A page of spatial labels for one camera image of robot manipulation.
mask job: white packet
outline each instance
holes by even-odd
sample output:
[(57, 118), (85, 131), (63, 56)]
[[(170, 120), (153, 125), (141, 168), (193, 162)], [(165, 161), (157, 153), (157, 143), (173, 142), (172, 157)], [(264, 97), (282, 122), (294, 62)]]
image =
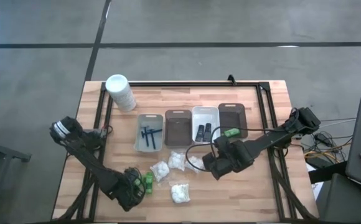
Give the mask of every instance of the white packet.
[[(190, 160), (190, 162), (191, 162), (194, 166), (196, 166), (196, 167), (198, 167), (198, 168), (200, 168), (200, 169), (204, 169), (204, 163), (203, 163), (203, 160), (202, 160), (202, 159), (197, 158), (197, 157), (195, 157), (195, 156), (192, 156), (192, 157), (189, 158), (189, 160)], [(198, 173), (201, 171), (201, 170), (198, 170), (198, 169), (192, 167), (192, 165), (190, 165), (187, 161), (186, 161), (186, 163), (185, 163), (185, 166), (186, 166), (187, 168), (193, 170), (194, 172), (196, 172), (196, 174), (198, 174)]]
[(189, 185), (188, 184), (177, 184), (171, 188), (172, 200), (175, 203), (189, 202)]
[(181, 171), (185, 171), (185, 154), (171, 151), (171, 155), (168, 159), (168, 167), (171, 169), (180, 169)]
[(169, 168), (166, 162), (160, 161), (157, 164), (154, 164), (150, 167), (151, 171), (153, 171), (154, 177), (156, 181), (159, 182), (163, 177), (169, 174)]

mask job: wooden table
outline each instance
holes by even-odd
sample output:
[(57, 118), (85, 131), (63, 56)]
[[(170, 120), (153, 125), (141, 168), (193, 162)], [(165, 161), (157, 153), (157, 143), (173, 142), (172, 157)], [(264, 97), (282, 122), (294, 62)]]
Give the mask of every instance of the wooden table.
[[(291, 103), (285, 81), (270, 81), (278, 123), (289, 116)], [(77, 119), (85, 129), (93, 127), (101, 82), (86, 82)], [(129, 113), (120, 112), (116, 105), (111, 110), (110, 124), (114, 131), (108, 136), (104, 165), (123, 172), (127, 167), (137, 167), (146, 173), (160, 160), (168, 160), (170, 150), (163, 145), (161, 152), (146, 154), (136, 152), (138, 114), (162, 114), (167, 110), (188, 109), (194, 106), (218, 106), (220, 103), (242, 103), (245, 106), (249, 128), (262, 128), (256, 90), (251, 87), (133, 87), (137, 107)], [(266, 117), (270, 114), (266, 106)], [(248, 138), (255, 139), (262, 132), (250, 131)], [(203, 156), (208, 148), (195, 148), (191, 155)], [(317, 216), (317, 208), (309, 181), (304, 155), (299, 147), (290, 147), (286, 163), (291, 187), (305, 205)], [(85, 168), (74, 157), (65, 163), (53, 217), (59, 217), (78, 195)], [(171, 186), (189, 183), (189, 203), (175, 204), (171, 200)], [(288, 207), (282, 191), (286, 214)], [(96, 208), (97, 222), (257, 222), (278, 221), (268, 155), (263, 151), (254, 164), (236, 174), (230, 173), (216, 181), (211, 173), (187, 169), (171, 170), (160, 183), (154, 183), (153, 194), (145, 196), (137, 207), (124, 212), (117, 201), (111, 201), (99, 191)]]

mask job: concrete floor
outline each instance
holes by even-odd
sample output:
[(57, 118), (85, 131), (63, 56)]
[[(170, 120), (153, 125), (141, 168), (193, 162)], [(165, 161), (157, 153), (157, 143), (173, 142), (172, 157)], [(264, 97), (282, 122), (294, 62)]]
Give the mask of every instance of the concrete floor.
[[(104, 0), (0, 0), (0, 44), (93, 43)], [(112, 2), (102, 42), (361, 41), (361, 1)], [(33, 154), (15, 162), (0, 223), (50, 219), (65, 150), (50, 124), (75, 116), (91, 49), (0, 49), (0, 144)], [(361, 47), (100, 49), (92, 80), (286, 80), (294, 106), (319, 119), (354, 117)], [(353, 123), (324, 128), (352, 134)]]

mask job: white cylindrical container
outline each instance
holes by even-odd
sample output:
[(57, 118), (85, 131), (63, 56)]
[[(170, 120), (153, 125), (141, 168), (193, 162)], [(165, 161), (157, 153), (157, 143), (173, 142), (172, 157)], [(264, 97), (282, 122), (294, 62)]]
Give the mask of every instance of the white cylindrical container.
[(121, 111), (131, 111), (136, 106), (136, 100), (123, 75), (112, 75), (106, 81), (106, 90)]

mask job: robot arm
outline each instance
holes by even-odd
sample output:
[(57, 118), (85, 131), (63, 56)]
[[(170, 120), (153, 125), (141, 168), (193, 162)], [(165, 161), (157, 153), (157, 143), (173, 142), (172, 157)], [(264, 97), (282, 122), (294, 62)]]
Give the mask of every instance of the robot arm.
[(93, 155), (95, 150), (104, 145), (106, 130), (86, 132), (76, 119), (66, 117), (52, 124), (50, 135), (90, 170), (97, 179), (100, 190), (108, 198), (116, 198), (124, 211), (129, 211), (142, 201), (144, 188), (140, 188), (141, 176), (137, 169), (128, 168), (121, 173), (106, 168)]
[(218, 180), (234, 171), (240, 172), (254, 163), (261, 151), (269, 147), (284, 148), (295, 134), (312, 134), (319, 129), (320, 121), (309, 108), (300, 108), (290, 114), (280, 127), (271, 130), (256, 140), (229, 142), (226, 136), (214, 140), (218, 156), (212, 152), (203, 157), (204, 167)]

